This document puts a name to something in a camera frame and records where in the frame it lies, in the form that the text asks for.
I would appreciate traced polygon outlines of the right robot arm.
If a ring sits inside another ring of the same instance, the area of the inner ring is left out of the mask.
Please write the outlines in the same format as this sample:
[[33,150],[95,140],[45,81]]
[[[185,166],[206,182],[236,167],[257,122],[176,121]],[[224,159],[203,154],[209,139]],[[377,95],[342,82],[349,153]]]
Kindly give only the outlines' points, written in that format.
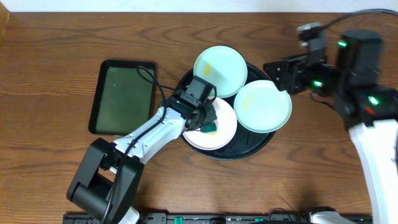
[[348,30],[335,66],[324,52],[266,63],[265,72],[290,95],[310,90],[333,98],[363,168],[373,223],[397,223],[397,90],[378,85],[383,40],[371,30]]

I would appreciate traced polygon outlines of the mint plate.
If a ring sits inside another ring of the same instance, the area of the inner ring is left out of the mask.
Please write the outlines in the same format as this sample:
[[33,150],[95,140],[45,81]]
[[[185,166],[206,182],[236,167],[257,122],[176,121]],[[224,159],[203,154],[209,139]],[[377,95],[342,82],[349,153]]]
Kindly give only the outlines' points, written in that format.
[[227,46],[214,46],[204,50],[193,66],[194,76],[213,84],[218,98],[237,94],[248,77],[243,56]]
[[256,80],[237,93],[234,112],[239,123],[255,133],[270,133],[283,127],[292,113],[289,94],[270,80]]

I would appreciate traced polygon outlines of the pale pink plate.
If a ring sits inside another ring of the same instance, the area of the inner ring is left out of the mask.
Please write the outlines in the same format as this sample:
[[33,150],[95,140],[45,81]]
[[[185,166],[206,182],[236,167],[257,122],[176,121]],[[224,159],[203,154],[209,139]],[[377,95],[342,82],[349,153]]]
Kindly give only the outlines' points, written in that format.
[[200,129],[183,133],[183,137],[188,143],[206,151],[220,149],[227,145],[237,130],[234,109],[221,98],[216,98],[213,105],[217,115],[217,119],[214,121],[217,125],[216,134],[201,133]]

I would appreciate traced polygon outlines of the green yellow scrub sponge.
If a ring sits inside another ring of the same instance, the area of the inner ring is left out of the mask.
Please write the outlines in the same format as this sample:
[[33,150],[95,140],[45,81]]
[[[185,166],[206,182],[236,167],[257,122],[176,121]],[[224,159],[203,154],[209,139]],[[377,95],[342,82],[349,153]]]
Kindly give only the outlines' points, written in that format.
[[215,122],[212,122],[212,123],[210,123],[210,124],[207,124],[207,125],[203,126],[203,127],[200,129],[200,132],[201,132],[201,133],[206,133],[206,134],[216,134],[216,132],[217,132],[217,125],[216,125]]

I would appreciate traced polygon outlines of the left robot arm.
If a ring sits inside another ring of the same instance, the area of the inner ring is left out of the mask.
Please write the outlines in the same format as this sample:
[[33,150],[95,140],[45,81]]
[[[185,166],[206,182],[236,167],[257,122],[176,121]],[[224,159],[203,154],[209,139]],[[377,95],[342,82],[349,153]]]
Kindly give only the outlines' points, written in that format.
[[156,114],[132,133],[108,142],[103,138],[88,147],[67,190],[67,199],[100,223],[137,223],[132,207],[145,164],[184,131],[215,119],[213,102],[194,108],[171,96]]

